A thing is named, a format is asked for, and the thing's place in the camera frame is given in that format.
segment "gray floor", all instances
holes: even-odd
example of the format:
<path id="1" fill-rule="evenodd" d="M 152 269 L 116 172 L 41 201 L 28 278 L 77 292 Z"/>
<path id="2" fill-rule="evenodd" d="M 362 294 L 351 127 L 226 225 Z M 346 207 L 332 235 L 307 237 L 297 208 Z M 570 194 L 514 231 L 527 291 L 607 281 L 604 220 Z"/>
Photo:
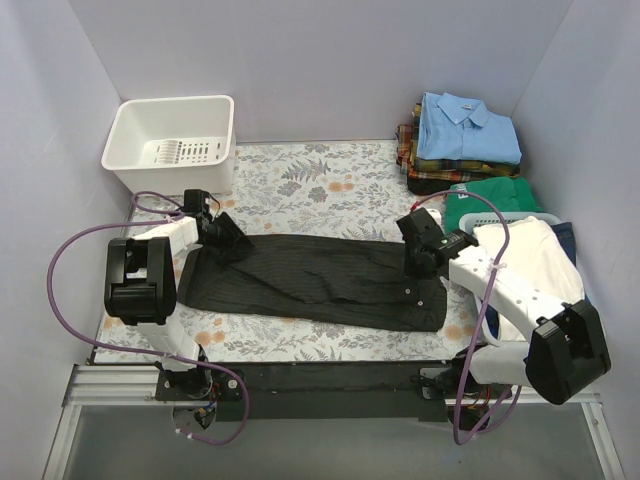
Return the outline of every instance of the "gray floor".
<path id="1" fill-rule="evenodd" d="M 222 437 L 234 425 L 214 425 Z M 464 447 L 448 424 L 252 421 L 230 446 L 177 436 L 165 407 L 84 407 L 66 479 L 603 478 L 580 405 L 521 405 Z"/>

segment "green clothing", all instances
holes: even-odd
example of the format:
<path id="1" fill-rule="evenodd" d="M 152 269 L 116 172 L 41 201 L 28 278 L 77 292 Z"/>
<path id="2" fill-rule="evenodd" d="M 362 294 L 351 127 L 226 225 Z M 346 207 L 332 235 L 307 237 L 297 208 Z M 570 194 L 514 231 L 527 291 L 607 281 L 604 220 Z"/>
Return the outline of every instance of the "green clothing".
<path id="1" fill-rule="evenodd" d="M 524 178 L 495 177 L 478 182 L 460 183 L 451 190 L 473 192 L 489 200 L 501 212 L 542 212 L 531 187 Z M 455 230 L 460 218 L 467 213 L 491 212 L 482 201 L 468 195 L 447 195 L 447 210 L 444 214 L 446 233 Z"/>

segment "black base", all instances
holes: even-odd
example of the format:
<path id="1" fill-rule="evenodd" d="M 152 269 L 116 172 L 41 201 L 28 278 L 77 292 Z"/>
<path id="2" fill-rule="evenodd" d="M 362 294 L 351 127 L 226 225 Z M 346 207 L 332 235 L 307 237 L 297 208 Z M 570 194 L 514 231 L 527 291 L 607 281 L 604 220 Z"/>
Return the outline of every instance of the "black base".
<path id="1" fill-rule="evenodd" d="M 422 387 L 411 381 L 421 369 L 433 369 L 435 376 L 449 367 L 440 361 L 221 365 L 244 378 L 252 419 L 417 418 L 446 422 L 444 400 L 455 395 L 441 392 L 425 397 Z M 240 420 L 244 402 L 239 387 L 230 389 L 224 374 L 213 376 L 220 394 L 216 421 Z M 176 389 L 167 389 L 162 373 L 156 399 L 192 401 Z"/>

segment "cable clip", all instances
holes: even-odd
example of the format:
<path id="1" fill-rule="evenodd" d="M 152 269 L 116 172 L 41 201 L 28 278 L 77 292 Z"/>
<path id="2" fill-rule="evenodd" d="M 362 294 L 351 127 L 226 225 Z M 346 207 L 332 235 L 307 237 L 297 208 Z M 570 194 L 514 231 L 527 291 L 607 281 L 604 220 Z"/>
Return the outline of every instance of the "cable clip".
<path id="1" fill-rule="evenodd" d="M 502 263 L 499 263 L 499 264 L 496 265 L 494 263 L 494 260 L 492 259 L 491 268 L 490 268 L 491 270 L 501 270 L 503 268 L 507 268 L 507 264 L 506 263 L 502 262 Z"/>

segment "plaid shirt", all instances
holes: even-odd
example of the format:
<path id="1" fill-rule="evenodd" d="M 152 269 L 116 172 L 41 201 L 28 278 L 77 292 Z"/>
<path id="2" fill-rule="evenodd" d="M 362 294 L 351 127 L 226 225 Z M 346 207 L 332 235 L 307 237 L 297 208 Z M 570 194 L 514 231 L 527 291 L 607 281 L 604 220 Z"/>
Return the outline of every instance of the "plaid shirt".
<path id="1" fill-rule="evenodd" d="M 409 178 L 424 180 L 448 180 L 469 182 L 490 177 L 507 176 L 515 178 L 520 173 L 518 165 L 490 163 L 479 160 L 424 160 L 417 157 L 420 134 L 420 114 L 422 106 L 413 109 L 413 124 L 398 125 L 398 158 L 402 172 Z"/>

